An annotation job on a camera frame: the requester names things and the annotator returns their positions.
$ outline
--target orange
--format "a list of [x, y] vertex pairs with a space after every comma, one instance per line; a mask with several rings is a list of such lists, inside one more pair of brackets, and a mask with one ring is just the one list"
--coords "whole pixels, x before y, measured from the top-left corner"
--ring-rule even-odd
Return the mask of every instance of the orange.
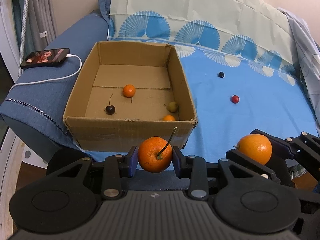
[[152, 173], [159, 173], [169, 167], [172, 160], [172, 148], [169, 144], [157, 157], [158, 153], [167, 144], [160, 137], [151, 137], [141, 143], [138, 150], [138, 160], [141, 168]]
[[133, 85], [126, 85], [123, 88], [122, 93], [125, 97], [132, 98], [136, 93], [136, 88]]
[[164, 118], [162, 118], [162, 121], [175, 121], [175, 117], [171, 114], [166, 115]]
[[265, 165], [271, 158], [271, 142], [262, 134], [249, 134], [242, 137], [236, 148], [262, 165]]

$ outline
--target cherry stem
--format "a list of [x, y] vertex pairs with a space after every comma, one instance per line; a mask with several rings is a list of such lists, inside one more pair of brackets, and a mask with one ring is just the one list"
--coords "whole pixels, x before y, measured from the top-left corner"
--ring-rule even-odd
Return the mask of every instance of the cherry stem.
[[173, 129], [173, 131], [172, 131], [172, 134], [170, 135], [170, 138], [169, 138], [169, 141], [167, 142], [167, 144], [162, 148], [162, 150], [161, 150], [160, 152], [158, 152], [158, 154], [157, 154], [157, 159], [158, 159], [158, 160], [161, 160], [161, 159], [162, 159], [161, 153], [163, 153], [163, 151], [164, 151], [164, 150], [168, 147], [168, 145], [170, 144], [170, 142], [171, 142], [174, 134], [176, 133], [176, 130], [177, 130], [177, 128], [175, 127], [175, 128]]
[[110, 97], [110, 99], [109, 99], [109, 105], [110, 105], [110, 101], [111, 101], [112, 96], [113, 96], [113, 93], [111, 94], [111, 97]]

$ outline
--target dark cherry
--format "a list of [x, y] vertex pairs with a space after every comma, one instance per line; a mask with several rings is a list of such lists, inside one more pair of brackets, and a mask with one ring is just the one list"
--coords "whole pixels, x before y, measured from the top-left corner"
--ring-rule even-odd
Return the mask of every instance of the dark cherry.
[[109, 115], [114, 114], [115, 111], [116, 111], [115, 106], [107, 106], [107, 107], [106, 107], [106, 112], [107, 112], [107, 114], [109, 114]]
[[236, 103], [238, 103], [238, 102], [240, 101], [240, 98], [239, 98], [237, 95], [233, 95], [233, 96], [231, 97], [231, 101], [232, 101], [234, 104], [236, 104]]

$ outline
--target cardboard box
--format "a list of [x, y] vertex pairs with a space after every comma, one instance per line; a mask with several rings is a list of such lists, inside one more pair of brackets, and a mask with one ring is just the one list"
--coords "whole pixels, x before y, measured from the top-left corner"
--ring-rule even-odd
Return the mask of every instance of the cardboard box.
[[[133, 98], [122, 95], [136, 87]], [[107, 115], [106, 106], [116, 112]], [[177, 102], [170, 113], [167, 104]], [[172, 114], [175, 122], [162, 121]], [[128, 152], [145, 139], [168, 140], [182, 148], [197, 124], [190, 89], [175, 47], [169, 44], [103, 41], [95, 44], [69, 97], [63, 121], [84, 150]]]

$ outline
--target plaid fabric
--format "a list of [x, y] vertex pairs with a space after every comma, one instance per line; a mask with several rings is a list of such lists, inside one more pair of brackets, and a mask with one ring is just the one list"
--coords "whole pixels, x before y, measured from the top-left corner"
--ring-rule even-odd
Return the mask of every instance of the plaid fabric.
[[304, 167], [302, 167], [300, 164], [289, 168], [289, 175], [291, 179], [300, 177], [305, 173], [307, 173], [307, 170]]

